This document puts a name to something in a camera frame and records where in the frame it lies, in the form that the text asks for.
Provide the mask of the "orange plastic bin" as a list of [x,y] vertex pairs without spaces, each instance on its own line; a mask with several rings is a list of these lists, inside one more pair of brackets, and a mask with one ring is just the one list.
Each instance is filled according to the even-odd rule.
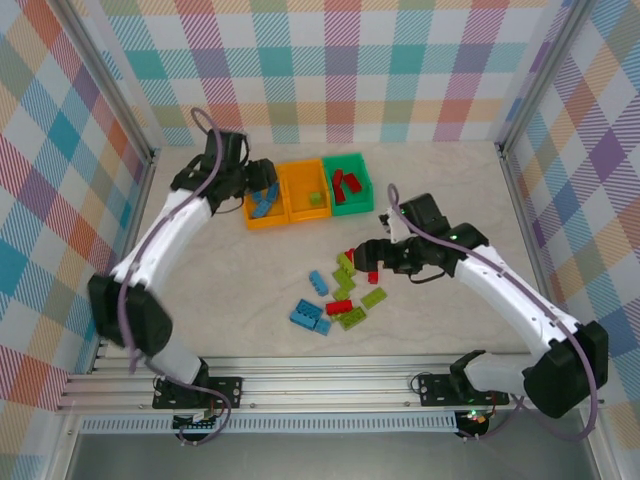
[[278,198],[265,216],[254,218],[252,214],[257,208],[257,203],[251,195],[244,197],[243,214],[245,224],[249,230],[279,227],[290,223],[289,212],[285,206],[285,199],[288,197],[287,187],[285,186],[285,169],[282,165],[277,165],[276,172],[279,182]]
[[[285,206],[291,223],[319,220],[332,215],[329,186],[320,158],[281,163],[285,169],[288,197]],[[319,192],[320,205],[312,205],[309,195]]]

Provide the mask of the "green plastic bin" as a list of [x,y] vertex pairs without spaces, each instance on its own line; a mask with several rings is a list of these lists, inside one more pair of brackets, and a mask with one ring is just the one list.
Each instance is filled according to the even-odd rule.
[[[322,163],[329,186],[331,208],[334,216],[366,213],[374,209],[374,187],[361,153],[356,152],[325,156],[322,158]],[[336,169],[342,169],[344,175],[354,173],[362,184],[362,191],[357,194],[353,194],[349,191],[342,180],[342,191],[346,196],[346,202],[340,205],[335,202],[334,190],[332,187],[332,176]]]

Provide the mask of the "small electronics board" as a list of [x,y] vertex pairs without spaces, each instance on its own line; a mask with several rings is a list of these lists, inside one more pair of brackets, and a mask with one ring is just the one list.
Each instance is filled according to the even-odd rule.
[[196,413],[193,415],[174,415],[172,429],[179,433],[183,430],[183,436],[204,437],[215,430],[218,417],[210,413]]
[[491,412],[469,410],[455,413],[458,431],[456,435],[463,439],[484,436],[490,427]]

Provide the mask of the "grey metal panel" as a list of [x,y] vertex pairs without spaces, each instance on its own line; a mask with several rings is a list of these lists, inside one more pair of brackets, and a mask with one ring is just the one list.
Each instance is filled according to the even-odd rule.
[[601,480],[587,447],[522,431],[487,443],[427,433],[83,435],[68,480]]

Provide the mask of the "aluminium side rail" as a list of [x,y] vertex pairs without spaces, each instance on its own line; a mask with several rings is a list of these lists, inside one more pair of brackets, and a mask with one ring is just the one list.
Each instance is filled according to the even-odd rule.
[[534,364],[547,356],[553,359],[570,358],[580,363],[584,353],[575,338],[575,321],[551,301],[551,289],[543,272],[533,229],[528,222],[523,195],[518,190],[508,159],[498,151],[496,154],[535,283],[529,284],[506,261],[501,260],[498,262],[498,271],[492,275],[490,285],[483,289],[482,294],[524,340]]
[[[148,159],[142,170],[142,175],[140,178],[139,191],[138,195],[135,199],[135,202],[132,202],[133,207],[131,210],[131,214],[129,216],[129,225],[124,231],[124,236],[122,237],[122,249],[119,253],[116,253],[115,260],[109,260],[105,272],[98,272],[100,274],[106,274],[109,276],[112,268],[116,266],[120,261],[122,261],[135,247],[136,239],[140,231],[140,226],[142,223],[142,218],[144,216],[145,208],[148,202],[149,194],[151,191],[152,183],[154,180],[154,176],[156,173],[157,163],[159,159],[159,154],[161,153],[161,149],[156,149],[152,151],[154,154],[150,159]],[[98,358],[98,347],[102,345],[102,341],[104,337],[98,332],[98,320],[96,316],[96,303],[94,302],[91,296],[91,290],[89,288],[89,283],[87,283],[87,293],[89,302],[91,305],[91,313],[93,324],[95,325],[96,335],[98,338],[95,348],[93,350],[93,357],[91,361],[87,364],[87,370],[85,373],[90,374],[94,369],[95,361]]]

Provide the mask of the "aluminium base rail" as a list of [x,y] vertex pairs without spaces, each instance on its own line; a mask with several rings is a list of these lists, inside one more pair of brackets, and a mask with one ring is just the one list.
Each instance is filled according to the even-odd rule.
[[[446,373],[460,356],[207,357],[214,376],[243,379],[237,413],[418,411],[409,380]],[[124,357],[100,357],[88,374],[72,375],[59,414],[151,413],[154,374],[128,373]]]

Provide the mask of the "aluminium frame post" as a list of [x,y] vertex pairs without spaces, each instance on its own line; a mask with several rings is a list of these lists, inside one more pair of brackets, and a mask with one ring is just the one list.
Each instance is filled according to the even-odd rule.
[[544,94],[555,80],[566,56],[598,0],[549,0],[551,11],[541,19],[540,33],[523,58],[527,72],[516,77],[516,91],[506,99],[500,129],[491,136],[507,157],[525,133]]
[[137,153],[155,160],[164,135],[99,0],[48,0]]

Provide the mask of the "aluminium frame leg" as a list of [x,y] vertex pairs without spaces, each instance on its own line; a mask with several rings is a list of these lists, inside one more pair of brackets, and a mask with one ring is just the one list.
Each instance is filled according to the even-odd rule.
[[82,417],[65,414],[57,419],[53,451],[46,469],[45,480],[66,480],[81,429]]
[[597,415],[594,429],[589,433],[586,441],[600,480],[623,480],[601,413]]

